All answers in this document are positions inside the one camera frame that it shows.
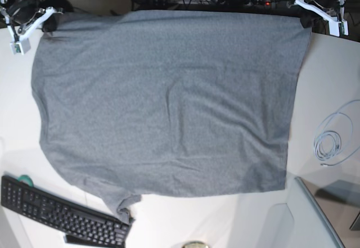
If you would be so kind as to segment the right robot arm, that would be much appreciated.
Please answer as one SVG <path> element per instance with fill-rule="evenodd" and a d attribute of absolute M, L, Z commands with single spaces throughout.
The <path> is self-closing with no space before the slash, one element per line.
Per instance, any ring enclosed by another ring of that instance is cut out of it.
<path fill-rule="evenodd" d="M 68 0 L 1 0 L 1 18 L 11 30 L 17 25 L 18 35 L 24 35 L 31 27 L 55 31 L 56 15 L 68 12 L 74 12 Z"/>

